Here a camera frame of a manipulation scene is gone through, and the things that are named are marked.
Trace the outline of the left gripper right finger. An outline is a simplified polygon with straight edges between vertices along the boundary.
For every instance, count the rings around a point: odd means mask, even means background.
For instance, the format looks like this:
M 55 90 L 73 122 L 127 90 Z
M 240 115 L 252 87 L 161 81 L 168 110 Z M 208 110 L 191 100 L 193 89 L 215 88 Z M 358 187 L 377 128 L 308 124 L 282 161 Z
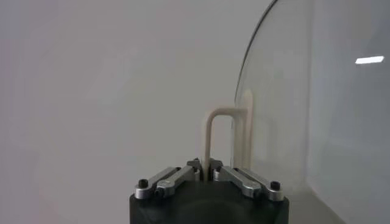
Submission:
M 221 161 L 212 159 L 210 176 L 213 181 L 233 183 L 246 197 L 283 201 L 283 190 L 279 181 L 267 180 L 249 169 L 224 166 Z

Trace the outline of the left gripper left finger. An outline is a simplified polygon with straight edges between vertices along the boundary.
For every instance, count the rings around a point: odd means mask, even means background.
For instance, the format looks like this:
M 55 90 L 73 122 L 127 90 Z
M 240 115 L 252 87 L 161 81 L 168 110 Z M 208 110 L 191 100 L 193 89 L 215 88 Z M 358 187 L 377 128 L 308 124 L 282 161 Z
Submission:
M 140 179 L 134 188 L 134 197 L 147 200 L 154 196 L 167 198 L 175 194 L 176 189 L 186 181 L 200 181 L 202 166 L 199 158 L 186 163 L 183 167 L 167 167 L 149 179 Z

